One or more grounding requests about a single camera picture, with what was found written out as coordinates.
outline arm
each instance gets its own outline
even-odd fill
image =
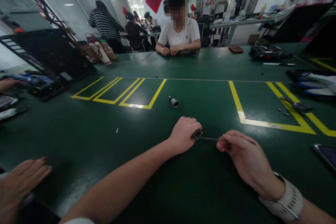
[[[194,145],[191,136],[197,129],[202,126],[195,118],[181,117],[167,140],[108,174],[70,209],[59,224],[80,217],[96,224],[111,223],[163,163]]]
[[[221,141],[217,142],[217,148],[232,157],[237,172],[249,186],[267,201],[282,198],[285,184],[274,175],[266,155],[253,138],[239,131],[230,130],[219,139]],[[305,198],[299,218],[299,221],[287,221],[286,223],[336,224],[334,218]]]

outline yellow floor marking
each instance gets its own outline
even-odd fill
[[[166,83],[167,79],[164,79],[161,83],[161,85],[159,86],[159,88],[157,89],[155,95],[153,96],[152,100],[150,101],[149,105],[140,105],[140,104],[130,104],[130,103],[125,103],[125,101],[127,101],[127,99],[134,93],[134,91],[143,83],[143,81],[146,78],[143,78],[138,85],[135,86],[135,88],[133,88],[133,90],[123,99],[123,101],[121,103],[119,103],[119,106],[124,106],[124,107],[133,107],[133,108],[138,108],[138,109],[151,109],[157,96],[159,95],[163,85]]]
[[[291,99],[293,102],[300,102],[281,82],[276,83],[279,88]],[[306,116],[327,136],[336,137],[336,131],[328,129],[313,113],[307,113]]]
[[[268,86],[271,88],[271,90],[275,93],[277,97],[283,96],[271,82],[267,82]],[[256,121],[256,120],[250,120],[246,119],[242,104],[240,103],[236,88],[233,84],[233,81],[229,81],[229,85],[231,88],[232,96],[234,99],[234,103],[237,108],[239,120],[243,124],[249,124],[249,125],[255,125],[255,126],[261,126],[261,127],[268,127],[268,128],[276,128],[276,129],[283,129],[283,130],[289,130],[289,131],[296,131],[296,132],[302,132],[302,133],[309,133],[309,134],[316,134],[313,129],[306,123],[306,121],[295,111],[292,109],[291,106],[285,106],[288,108],[290,113],[293,115],[293,117],[297,120],[297,122],[300,124],[300,126],[295,125],[287,125],[287,124],[278,124],[273,122],[265,122],[265,121]]]
[[[333,60],[332,58],[313,58],[313,59],[310,59],[310,60],[319,64],[319,65],[321,65],[321,66],[324,66],[325,68],[328,68],[328,69],[336,72],[336,68],[333,68],[333,67],[331,67],[331,66],[329,66],[325,63],[320,62],[321,60]]]
[[[133,84],[131,86],[129,86],[121,95],[119,95],[119,97],[117,99],[115,99],[114,101],[111,100],[104,100],[104,99],[99,99],[100,96],[102,96],[107,90],[109,90],[111,87],[113,87],[115,84],[117,84],[122,78],[120,78],[118,81],[116,81],[115,83],[113,83],[111,86],[109,86],[106,90],[104,90],[104,92],[102,92],[100,95],[98,95],[96,98],[93,99],[94,102],[102,102],[102,103],[109,103],[109,104],[116,104],[117,101],[120,100],[121,97],[123,97],[137,82],[138,80],[140,80],[140,78],[136,79],[135,82],[133,82]]]
[[[92,85],[96,84],[101,79],[103,79],[103,77],[101,77],[100,79],[96,80],[95,82],[93,82],[92,84],[90,84],[89,86],[87,86],[86,88],[82,89],[77,94],[74,94],[73,96],[71,96],[71,98],[76,98],[76,99],[81,99],[81,100],[91,100],[93,97],[95,97],[97,94],[99,94],[99,92],[101,92],[102,90],[104,90],[104,88],[106,88],[108,85],[110,85],[111,83],[113,83],[114,81],[116,81],[118,79],[118,77],[115,78],[113,81],[111,81],[109,84],[107,84],[105,87],[101,88],[99,91],[97,91],[96,93],[94,93],[93,95],[91,95],[90,97],[84,97],[84,96],[79,96],[78,95],[78,94],[82,93],[84,90],[86,90],[89,87],[91,87]]]

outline small metal part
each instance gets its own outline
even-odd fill
[[[177,108],[177,107],[180,105],[180,103],[179,103],[178,100],[176,100],[176,99],[174,99],[174,98],[171,98],[170,96],[168,96],[168,97],[169,97],[169,99],[170,99],[170,103],[171,103],[171,105],[172,105],[174,108]]]

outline white bottle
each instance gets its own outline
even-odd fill
[[[103,50],[99,42],[90,43],[90,46],[94,50],[94,52],[99,56],[99,58],[101,58],[102,62],[105,65],[112,64],[110,58],[106,55],[105,51]]]

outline white watch band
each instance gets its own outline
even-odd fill
[[[278,216],[284,221],[299,220],[299,216],[303,209],[303,197],[300,191],[288,180],[283,178],[278,173],[274,173],[278,179],[285,183],[285,194],[280,200],[266,201],[259,197],[261,203],[272,214]]]

